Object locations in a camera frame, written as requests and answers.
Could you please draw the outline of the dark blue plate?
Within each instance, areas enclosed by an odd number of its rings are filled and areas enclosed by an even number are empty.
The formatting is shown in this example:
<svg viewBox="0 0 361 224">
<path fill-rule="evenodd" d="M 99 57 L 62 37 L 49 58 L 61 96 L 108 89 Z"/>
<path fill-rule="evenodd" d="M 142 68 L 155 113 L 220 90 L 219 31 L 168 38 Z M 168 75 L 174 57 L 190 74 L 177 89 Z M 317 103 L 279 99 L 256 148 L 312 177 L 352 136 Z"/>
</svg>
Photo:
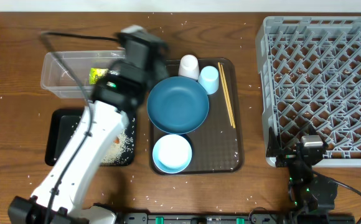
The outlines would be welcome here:
<svg viewBox="0 0 361 224">
<path fill-rule="evenodd" d="M 170 77 L 151 90 L 147 112 L 157 129 L 169 134 L 186 134 L 201 126 L 207 118 L 209 98 L 196 81 Z"/>
</svg>

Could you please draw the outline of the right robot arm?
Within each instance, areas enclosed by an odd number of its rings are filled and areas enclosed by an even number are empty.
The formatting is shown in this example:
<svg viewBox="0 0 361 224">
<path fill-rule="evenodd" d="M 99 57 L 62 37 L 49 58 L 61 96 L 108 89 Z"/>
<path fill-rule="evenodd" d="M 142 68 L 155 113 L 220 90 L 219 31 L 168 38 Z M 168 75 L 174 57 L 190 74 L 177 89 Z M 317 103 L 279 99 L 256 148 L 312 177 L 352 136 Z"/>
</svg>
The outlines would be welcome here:
<svg viewBox="0 0 361 224">
<path fill-rule="evenodd" d="M 268 131 L 266 157 L 276 159 L 276 167 L 289 171 L 288 193 L 295 208 L 276 218 L 276 223 L 329 223 L 328 211 L 335 208 L 337 184 L 314 174 L 312 169 L 323 160 L 328 144 L 312 125 L 294 149 L 281 149 L 272 127 Z"/>
</svg>

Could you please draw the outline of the light blue bowl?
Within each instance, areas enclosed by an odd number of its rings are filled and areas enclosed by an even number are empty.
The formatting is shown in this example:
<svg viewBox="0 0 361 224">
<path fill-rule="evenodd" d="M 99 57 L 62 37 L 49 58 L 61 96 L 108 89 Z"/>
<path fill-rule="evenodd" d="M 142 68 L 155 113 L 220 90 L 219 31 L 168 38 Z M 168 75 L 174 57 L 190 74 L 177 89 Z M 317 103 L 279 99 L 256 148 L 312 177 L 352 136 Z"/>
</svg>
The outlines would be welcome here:
<svg viewBox="0 0 361 224">
<path fill-rule="evenodd" d="M 192 146 L 181 135 L 165 135 L 155 143 L 152 160 L 155 167 L 165 174 L 180 173 L 192 160 Z"/>
</svg>

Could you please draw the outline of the silver foil snack wrapper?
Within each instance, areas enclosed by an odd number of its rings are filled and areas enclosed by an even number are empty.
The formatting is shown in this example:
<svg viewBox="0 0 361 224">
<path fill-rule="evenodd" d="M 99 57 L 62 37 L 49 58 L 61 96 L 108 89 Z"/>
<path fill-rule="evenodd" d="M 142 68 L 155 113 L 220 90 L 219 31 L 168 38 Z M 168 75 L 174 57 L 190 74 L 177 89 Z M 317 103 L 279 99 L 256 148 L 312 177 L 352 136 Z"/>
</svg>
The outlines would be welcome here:
<svg viewBox="0 0 361 224">
<path fill-rule="evenodd" d="M 107 74 L 118 75 L 118 70 L 109 70 L 107 68 L 91 68 L 89 73 L 89 84 L 94 85 L 100 78 Z"/>
</svg>

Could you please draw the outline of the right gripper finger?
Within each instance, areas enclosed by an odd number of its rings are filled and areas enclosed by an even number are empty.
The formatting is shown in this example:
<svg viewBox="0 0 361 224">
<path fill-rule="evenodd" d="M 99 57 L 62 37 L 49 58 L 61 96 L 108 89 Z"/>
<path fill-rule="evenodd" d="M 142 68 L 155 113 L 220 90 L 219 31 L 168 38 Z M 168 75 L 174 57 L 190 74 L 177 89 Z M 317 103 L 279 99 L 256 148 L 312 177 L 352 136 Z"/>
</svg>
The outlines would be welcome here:
<svg viewBox="0 0 361 224">
<path fill-rule="evenodd" d="M 279 145 L 279 140 L 277 135 L 274 133 L 274 129 L 272 127 L 269 127 L 268 130 L 268 145 L 266 148 L 266 158 L 273 157 L 275 158 L 275 166 L 276 167 L 286 167 L 286 154 L 287 150 L 283 149 Z"/>
<path fill-rule="evenodd" d="M 315 130 L 315 127 L 313 125 L 311 125 L 311 124 L 308 126 L 308 135 L 319 135 L 317 133 L 317 131 Z M 323 141 L 323 146 L 322 147 L 323 148 L 328 148 L 328 144 L 325 141 Z"/>
</svg>

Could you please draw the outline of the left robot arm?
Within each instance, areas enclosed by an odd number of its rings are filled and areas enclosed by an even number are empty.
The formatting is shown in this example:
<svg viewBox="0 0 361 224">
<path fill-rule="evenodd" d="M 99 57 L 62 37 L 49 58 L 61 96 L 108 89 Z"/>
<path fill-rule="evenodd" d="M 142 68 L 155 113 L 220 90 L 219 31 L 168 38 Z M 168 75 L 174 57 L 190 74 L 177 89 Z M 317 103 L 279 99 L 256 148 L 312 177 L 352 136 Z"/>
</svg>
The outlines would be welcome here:
<svg viewBox="0 0 361 224">
<path fill-rule="evenodd" d="M 132 25 L 117 33 L 115 42 L 125 57 L 109 68 L 117 75 L 99 78 L 88 93 L 73 70 L 41 34 L 45 48 L 68 72 L 86 103 L 81 120 L 61 156 L 30 198 L 14 197 L 8 208 L 11 223 L 115 223 L 116 213 L 104 205 L 82 207 L 90 183 L 111 144 L 129 125 L 149 91 L 169 76 L 168 45 L 144 28 Z"/>
</svg>

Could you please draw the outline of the pile of rice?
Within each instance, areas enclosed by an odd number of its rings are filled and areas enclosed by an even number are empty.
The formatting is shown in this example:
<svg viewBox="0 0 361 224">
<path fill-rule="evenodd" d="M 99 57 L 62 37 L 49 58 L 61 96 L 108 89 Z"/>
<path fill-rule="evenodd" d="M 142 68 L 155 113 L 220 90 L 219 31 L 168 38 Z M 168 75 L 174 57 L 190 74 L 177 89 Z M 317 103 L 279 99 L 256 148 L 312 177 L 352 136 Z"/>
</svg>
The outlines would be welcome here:
<svg viewBox="0 0 361 224">
<path fill-rule="evenodd" d="M 127 166 L 134 159 L 134 131 L 124 129 L 117 137 L 119 144 L 111 144 L 106 156 L 102 159 L 102 166 Z"/>
</svg>

